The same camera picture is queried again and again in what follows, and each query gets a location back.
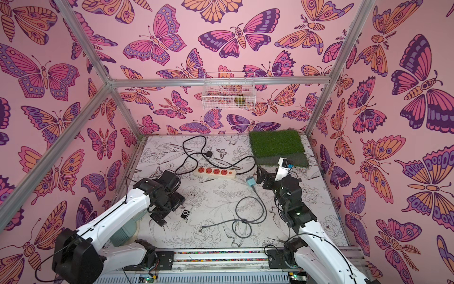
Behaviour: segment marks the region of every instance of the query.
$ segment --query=white wire basket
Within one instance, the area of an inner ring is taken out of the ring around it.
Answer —
[[[254,84],[255,74],[242,71],[229,72],[230,77],[221,82],[219,78],[223,78],[225,74],[225,72],[205,72],[202,92],[203,109],[211,110],[217,107],[222,110],[254,110],[257,96]]]

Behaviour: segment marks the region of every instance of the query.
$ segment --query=butterfly wallpaper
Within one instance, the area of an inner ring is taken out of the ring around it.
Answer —
[[[350,200],[334,199],[374,278],[452,283],[454,84],[445,74],[454,60],[434,34],[454,31],[452,3],[376,5],[314,128],[313,149],[321,168],[334,162],[332,173],[338,167],[351,179],[342,187],[324,176],[333,196]]]

